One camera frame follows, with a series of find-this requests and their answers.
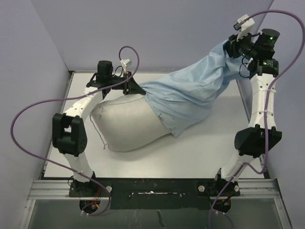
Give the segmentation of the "white pillow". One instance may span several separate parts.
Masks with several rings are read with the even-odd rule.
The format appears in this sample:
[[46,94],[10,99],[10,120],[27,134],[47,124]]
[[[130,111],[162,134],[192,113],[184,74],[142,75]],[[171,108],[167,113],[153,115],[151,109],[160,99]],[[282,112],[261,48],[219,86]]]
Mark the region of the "white pillow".
[[132,151],[170,134],[139,94],[102,101],[92,110],[91,117],[111,151]]

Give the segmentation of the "light blue pillowcase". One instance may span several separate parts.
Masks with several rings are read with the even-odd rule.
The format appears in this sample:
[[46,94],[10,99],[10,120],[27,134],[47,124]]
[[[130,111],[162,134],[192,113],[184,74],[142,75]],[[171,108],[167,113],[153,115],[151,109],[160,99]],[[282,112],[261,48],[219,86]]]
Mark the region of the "light blue pillowcase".
[[203,121],[230,81],[241,79],[242,58],[229,57],[224,45],[188,67],[140,85],[146,102],[174,137]]

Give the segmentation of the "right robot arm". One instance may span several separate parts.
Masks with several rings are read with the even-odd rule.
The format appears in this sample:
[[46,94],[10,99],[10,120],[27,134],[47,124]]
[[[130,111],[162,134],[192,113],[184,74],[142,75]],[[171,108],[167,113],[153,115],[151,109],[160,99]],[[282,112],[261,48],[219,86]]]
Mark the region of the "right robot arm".
[[215,176],[212,189],[217,195],[227,192],[229,185],[234,187],[245,167],[282,138],[274,117],[275,79],[279,75],[279,62],[273,55],[279,35],[276,30],[263,29],[255,42],[252,42],[252,34],[242,39],[232,35],[224,45],[231,58],[243,57],[248,60],[246,68],[252,86],[252,114],[248,127],[235,135],[237,153]]

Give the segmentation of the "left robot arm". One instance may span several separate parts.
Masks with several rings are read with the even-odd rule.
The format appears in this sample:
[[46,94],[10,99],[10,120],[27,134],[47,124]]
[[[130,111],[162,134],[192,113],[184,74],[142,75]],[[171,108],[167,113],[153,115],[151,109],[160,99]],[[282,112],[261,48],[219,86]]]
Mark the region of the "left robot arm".
[[99,61],[97,72],[86,84],[84,97],[64,113],[56,113],[52,118],[53,147],[64,155],[73,169],[74,190],[81,191],[86,196],[95,194],[98,185],[92,181],[95,179],[95,173],[90,168],[84,152],[88,142],[84,121],[111,90],[121,90],[123,94],[145,94],[131,78],[132,73],[127,70],[131,63],[130,59],[122,59],[122,73],[117,76],[112,73],[112,62]]

